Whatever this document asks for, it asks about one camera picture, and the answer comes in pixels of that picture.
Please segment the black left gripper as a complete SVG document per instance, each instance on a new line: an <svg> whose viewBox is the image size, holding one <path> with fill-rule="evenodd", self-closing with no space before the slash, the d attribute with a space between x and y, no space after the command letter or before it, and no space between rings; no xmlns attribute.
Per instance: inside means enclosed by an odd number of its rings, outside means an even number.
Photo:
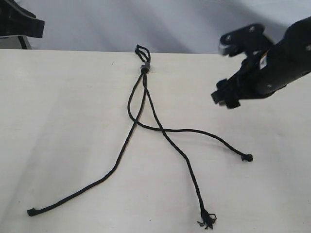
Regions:
<svg viewBox="0 0 311 233"><path fill-rule="evenodd" d="M45 21L19 6L14 0L0 1L0 37L28 36L42 38Z"/></svg>

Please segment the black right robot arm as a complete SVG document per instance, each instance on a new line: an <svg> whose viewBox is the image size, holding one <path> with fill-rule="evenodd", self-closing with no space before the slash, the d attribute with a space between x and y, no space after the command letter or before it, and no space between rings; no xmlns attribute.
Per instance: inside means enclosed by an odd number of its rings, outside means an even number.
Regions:
<svg viewBox="0 0 311 233"><path fill-rule="evenodd" d="M265 99L311 71L311 19L301 19L273 43L265 27L253 23L223 34L218 50L222 56L246 55L240 69L216 83L211 94L215 104L234 109L241 100Z"/></svg>

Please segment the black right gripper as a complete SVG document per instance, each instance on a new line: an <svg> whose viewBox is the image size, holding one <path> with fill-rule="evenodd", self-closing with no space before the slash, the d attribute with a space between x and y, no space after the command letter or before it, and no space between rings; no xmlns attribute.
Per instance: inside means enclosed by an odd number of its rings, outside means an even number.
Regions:
<svg viewBox="0 0 311 233"><path fill-rule="evenodd" d="M265 99L288 84L288 57L279 52L246 53L240 69L216 83L211 94L215 104L228 109L239 107L241 100Z"/></svg>

